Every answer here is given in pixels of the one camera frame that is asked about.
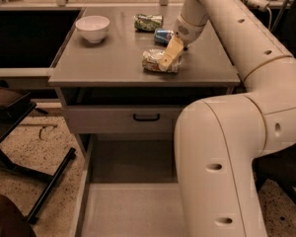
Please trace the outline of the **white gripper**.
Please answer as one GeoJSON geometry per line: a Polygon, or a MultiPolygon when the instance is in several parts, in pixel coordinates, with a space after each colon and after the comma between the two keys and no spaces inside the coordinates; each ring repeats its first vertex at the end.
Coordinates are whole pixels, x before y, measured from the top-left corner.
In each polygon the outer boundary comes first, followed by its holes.
{"type": "Polygon", "coordinates": [[[182,16],[178,16],[174,24],[174,34],[169,41],[163,57],[158,61],[161,71],[167,71],[173,63],[180,57],[184,47],[188,47],[195,42],[204,30],[208,21],[208,16],[201,18],[196,25],[189,23],[182,16]]]}

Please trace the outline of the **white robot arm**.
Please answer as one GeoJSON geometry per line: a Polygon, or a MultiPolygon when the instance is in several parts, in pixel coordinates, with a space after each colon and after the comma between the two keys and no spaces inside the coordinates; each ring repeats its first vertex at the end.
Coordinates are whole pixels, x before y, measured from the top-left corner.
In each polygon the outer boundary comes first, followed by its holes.
{"type": "Polygon", "coordinates": [[[296,59],[240,0],[185,0],[161,69],[212,24],[246,87],[180,113],[175,160],[188,237],[267,237],[254,159],[296,143],[296,59]]]}

